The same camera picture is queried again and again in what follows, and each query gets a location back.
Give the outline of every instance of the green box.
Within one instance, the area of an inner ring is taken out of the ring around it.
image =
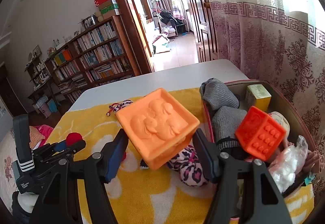
[[[108,12],[109,10],[112,10],[112,9],[118,9],[119,8],[119,5],[118,4],[112,4],[112,5],[109,5],[107,6],[106,8],[103,8],[100,10],[100,13],[101,14],[105,14],[106,12]]]

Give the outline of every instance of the tiled floor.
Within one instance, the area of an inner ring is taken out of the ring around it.
[[[171,48],[170,52],[155,54],[152,57],[155,71],[199,62],[193,33],[175,37],[168,46]]]

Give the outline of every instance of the yellow towel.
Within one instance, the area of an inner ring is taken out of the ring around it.
[[[170,92],[201,122],[201,99],[198,88]],[[70,132],[79,132],[86,148],[74,160],[86,159],[112,141],[121,128],[115,115],[106,116],[108,105],[67,112],[54,128],[48,142],[59,142]],[[129,142],[126,159],[111,183],[105,184],[109,201],[118,223],[141,224],[201,224],[211,204],[215,187],[200,188],[181,183],[179,175],[166,166],[157,171],[140,170],[140,155]],[[91,223],[83,180],[78,180],[79,201],[84,224]],[[301,223],[314,206],[312,186],[309,185],[286,199],[294,224]]]

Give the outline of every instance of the stacked boxes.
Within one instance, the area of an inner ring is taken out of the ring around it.
[[[95,13],[98,21],[101,22],[114,15],[119,15],[119,5],[116,0],[94,0],[95,5],[98,7],[99,12]]]

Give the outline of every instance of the orange toy block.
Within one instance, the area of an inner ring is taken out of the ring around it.
[[[199,120],[163,88],[119,110],[116,117],[152,170],[184,149],[199,126]]]
[[[286,130],[267,113],[252,106],[235,131],[242,148],[266,161],[278,147]]]

